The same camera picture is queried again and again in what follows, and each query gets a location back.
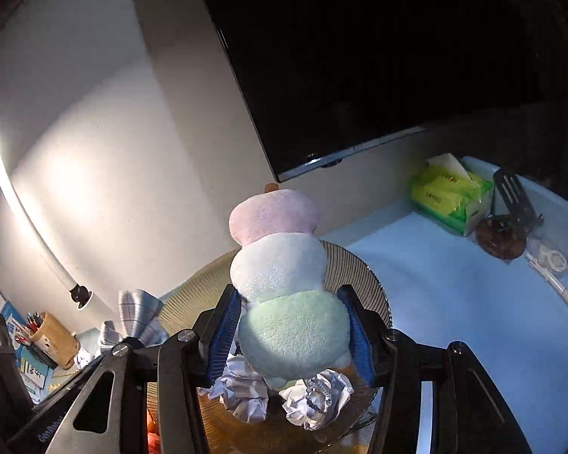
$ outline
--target plush toy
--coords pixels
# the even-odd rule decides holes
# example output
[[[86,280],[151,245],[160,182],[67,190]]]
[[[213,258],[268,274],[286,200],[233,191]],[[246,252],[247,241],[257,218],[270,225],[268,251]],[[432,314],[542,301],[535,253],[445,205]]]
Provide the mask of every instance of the plush toy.
[[[272,389],[351,360],[347,309],[324,290],[326,252],[312,235],[318,213],[308,197],[285,189],[244,201],[229,220],[243,245],[231,281],[249,303],[240,349]]]

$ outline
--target orange object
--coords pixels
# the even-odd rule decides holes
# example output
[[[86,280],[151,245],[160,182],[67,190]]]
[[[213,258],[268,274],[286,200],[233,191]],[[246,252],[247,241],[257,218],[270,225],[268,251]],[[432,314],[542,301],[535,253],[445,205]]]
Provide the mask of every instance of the orange object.
[[[266,193],[271,193],[272,191],[278,191],[280,189],[280,186],[278,186],[278,183],[267,183],[265,185],[265,192]]]
[[[148,434],[156,434],[158,432],[158,426],[149,412],[147,412],[147,432]]]
[[[147,434],[147,446],[150,454],[161,454],[160,436],[149,432]]]

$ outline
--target yellow tissue package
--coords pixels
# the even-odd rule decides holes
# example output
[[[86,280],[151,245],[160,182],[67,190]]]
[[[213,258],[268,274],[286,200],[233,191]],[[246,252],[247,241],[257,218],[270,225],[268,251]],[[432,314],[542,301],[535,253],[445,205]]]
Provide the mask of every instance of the yellow tissue package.
[[[470,173],[450,154],[428,160],[410,181],[410,198],[422,211],[469,235],[490,212],[494,184]]]

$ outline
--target wall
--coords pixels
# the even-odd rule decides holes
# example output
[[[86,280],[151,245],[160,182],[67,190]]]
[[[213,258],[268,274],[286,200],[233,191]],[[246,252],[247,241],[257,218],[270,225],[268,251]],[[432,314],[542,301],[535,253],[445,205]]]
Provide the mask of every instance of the wall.
[[[461,148],[464,125],[285,187],[318,201],[325,233],[403,196],[425,157]],[[50,247],[114,309],[119,290],[162,295],[231,250],[229,212],[273,180],[201,0],[26,0],[0,35],[0,149]],[[1,196],[0,290],[72,331],[98,324]]]

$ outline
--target screw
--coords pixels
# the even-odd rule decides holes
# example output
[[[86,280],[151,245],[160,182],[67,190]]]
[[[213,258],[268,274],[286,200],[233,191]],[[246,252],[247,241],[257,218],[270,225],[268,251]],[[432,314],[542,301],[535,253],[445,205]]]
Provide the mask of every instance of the screw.
[[[184,343],[187,343],[194,338],[195,332],[193,329],[183,329],[182,331],[179,331],[179,334],[177,335],[177,339],[179,341],[183,341]]]
[[[126,343],[120,343],[111,349],[113,356],[126,356],[130,351],[130,347]]]
[[[391,327],[388,327],[385,330],[385,338],[387,338],[389,341],[395,341],[395,332],[393,329],[391,329]]]
[[[453,352],[456,354],[463,354],[463,343],[455,341],[453,343]]]

